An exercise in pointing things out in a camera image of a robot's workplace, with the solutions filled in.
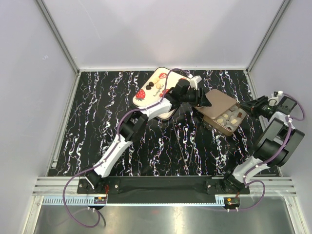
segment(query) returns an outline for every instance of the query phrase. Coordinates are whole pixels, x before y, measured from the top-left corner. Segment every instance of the white robotic arm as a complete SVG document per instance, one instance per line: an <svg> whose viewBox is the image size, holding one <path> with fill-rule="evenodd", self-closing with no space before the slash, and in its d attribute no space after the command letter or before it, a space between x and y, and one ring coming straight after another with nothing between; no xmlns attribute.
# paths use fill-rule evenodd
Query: white robotic arm
<svg viewBox="0 0 312 234"><path fill-rule="evenodd" d="M133 143L132 140L141 137L147 121L178 108L182 102L189 102L193 106L211 106L202 88L197 88L200 81L200 76L190 80L181 79L175 88L165 94L163 100L130 111L131 115L126 114L127 117L120 123L120 132L102 158L94 165L94 170L86 175L92 188L97 186L100 178L110 174L119 157Z"/></svg>

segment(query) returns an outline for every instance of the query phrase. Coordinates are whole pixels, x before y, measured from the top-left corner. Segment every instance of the tin lid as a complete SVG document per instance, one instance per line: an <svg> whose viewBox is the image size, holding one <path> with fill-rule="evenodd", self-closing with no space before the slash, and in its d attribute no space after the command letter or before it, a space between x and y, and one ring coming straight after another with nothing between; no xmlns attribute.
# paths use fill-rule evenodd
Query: tin lid
<svg viewBox="0 0 312 234"><path fill-rule="evenodd" d="M236 100L225 93L212 89L206 93L206 97L211 103L211 107L195 107L199 112L208 116L211 119L215 119L229 110L236 104Z"/></svg>

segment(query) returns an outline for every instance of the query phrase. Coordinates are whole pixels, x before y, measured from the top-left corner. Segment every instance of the aluminum frame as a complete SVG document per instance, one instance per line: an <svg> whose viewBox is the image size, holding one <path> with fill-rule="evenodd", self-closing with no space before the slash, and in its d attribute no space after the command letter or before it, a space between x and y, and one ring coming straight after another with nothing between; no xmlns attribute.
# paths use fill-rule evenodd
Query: aluminum frame
<svg viewBox="0 0 312 234"><path fill-rule="evenodd" d="M250 64L246 69L239 69L239 70L245 70L245 75L247 78L247 81L250 85L251 93L253 98L257 98L257 93L254 88L254 83L253 80L250 77L249 72L252 70L254 65L256 64L259 56L261 55L263 49L265 48L265 45L269 41L273 31L275 30L277 24L281 20L283 14L287 10L288 6L290 5L292 0L284 0L277 11L271 25L269 26L261 44L259 45L253 59L251 60ZM48 168L48 170L51 168L51 166L55 166L55 163L57 162L58 156L59 156L59 151L63 139L63 135L66 130L66 125L67 125L67 120L71 111L72 103L74 100L74 96L76 93L76 89L78 86L79 78L81 71L94 71L96 69L82 69L79 70L77 67L73 57L71 56L65 42L63 41L45 3L43 0L35 0L37 3L39 10L42 12L44 18L46 19L50 29L52 30L52 33L54 34L58 44L60 45L62 51L64 52L65 57L67 58L69 64L71 65L73 71L75 72L76 80L73 84L70 96L67 101L66 109L64 112L64 117L63 121L60 125L59 131L58 131L58 137L56 139L55 145L53 147L53 152L52 152L52 160L51 164ZM144 68L144 70L153 70L152 68ZM267 126L267 123L264 121L264 119L260 119L261 126L262 128L265 128ZM40 213L40 209L43 203L44 196L52 195L52 196L57 196L62 193L63 186L67 182L69 177L39 177L33 192L33 199L32 199L32 204L31 204L31 209L29 211L27 220L25 222L25 226L23 229L24 234L32 234L35 230L36 224L37 224L37 219ZM295 189L293 187L293 183L289 177L255 177L254 179L261 179L265 181L266 187L267 187L267 193L266 196L283 196L288 212L291 217L292 225L295 229L296 234L308 234L309 230L307 228L306 222L304 220L304 217L302 215L301 208L298 203L298 198L295 193ZM74 179L73 182L68 186L67 191L66 191L66 196L77 196L77 186L78 186L78 178ZM253 184L251 187L251 195L252 196L260 196L262 193L262 186L255 185Z"/></svg>
<svg viewBox="0 0 312 234"><path fill-rule="evenodd" d="M57 134L57 137L56 137L53 149L52 149L52 153L51 153L51 157L50 157L50 164L49 164L49 167L47 168L46 175L48 174L48 172L51 168L56 168L56 165L57 165L57 162L59 159L60 149L62 147L63 137L64 137L64 134L66 131L67 122L68 122L69 115L70 115L72 105L74 102L74 98L75 98L75 94L76 94L77 87L79 84L80 76L81 76L81 72L79 72L76 75L75 80L74 80L73 85L72 85L72 88L71 88L71 91L70 91L70 94L69 94L69 97L67 99L66 107L64 110L63 118L62 118L62 122L59 126L59 129L58 129L58 134Z"/></svg>
<svg viewBox="0 0 312 234"><path fill-rule="evenodd" d="M39 10L41 11L43 17L45 18L49 28L51 29L56 41L58 42L61 50L64 53L64 56L66 57L67 61L69 62L69 65L71 66L71 68L73 69L74 73L77 75L79 73L79 68L76 65L75 60L73 59L72 55L70 54L62 36L59 33L58 28L56 27L54 20L48 10L48 8L46 7L45 3L43 0L35 0Z"/></svg>
<svg viewBox="0 0 312 234"><path fill-rule="evenodd" d="M282 19L282 16L284 15L284 13L286 12L288 6L290 5L290 3L292 2L292 0L283 0L282 4L280 5L275 17L273 18L266 34L264 35L256 53L254 54L251 62L249 63L249 65L247 66L246 70L248 72L251 72L251 70L253 69L254 65L257 63L258 58L260 57L263 49L265 48L266 44L268 43L271 35L273 34L275 28L277 27L278 23L280 22L280 20Z"/></svg>

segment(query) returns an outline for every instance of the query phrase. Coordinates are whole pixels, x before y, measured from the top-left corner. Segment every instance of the metal base plate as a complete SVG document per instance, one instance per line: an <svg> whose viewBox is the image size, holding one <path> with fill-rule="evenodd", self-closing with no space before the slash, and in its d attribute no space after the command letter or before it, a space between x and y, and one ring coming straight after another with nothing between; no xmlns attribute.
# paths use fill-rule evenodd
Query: metal base plate
<svg viewBox="0 0 312 234"><path fill-rule="evenodd" d="M103 189L93 190L91 185L86 179L80 179L77 189L77 194L106 194L104 185L108 185L107 194L118 194L120 188L120 179L116 177L108 177L99 183L99 187Z"/></svg>
<svg viewBox="0 0 312 234"><path fill-rule="evenodd" d="M225 194L225 192L221 189L221 181L222 179L206 179L207 194L209 195ZM250 194L249 187L239 191L239 194Z"/></svg>

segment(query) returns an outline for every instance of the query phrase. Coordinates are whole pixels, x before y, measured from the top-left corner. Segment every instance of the open tin box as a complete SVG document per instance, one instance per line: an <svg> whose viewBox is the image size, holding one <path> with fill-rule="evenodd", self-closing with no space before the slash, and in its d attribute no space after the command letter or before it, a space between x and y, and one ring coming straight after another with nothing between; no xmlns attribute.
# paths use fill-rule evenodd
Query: open tin box
<svg viewBox="0 0 312 234"><path fill-rule="evenodd" d="M231 136L246 117L246 112L239 108L234 98L217 89L210 90L206 97L212 106L196 109L204 115L205 122Z"/></svg>

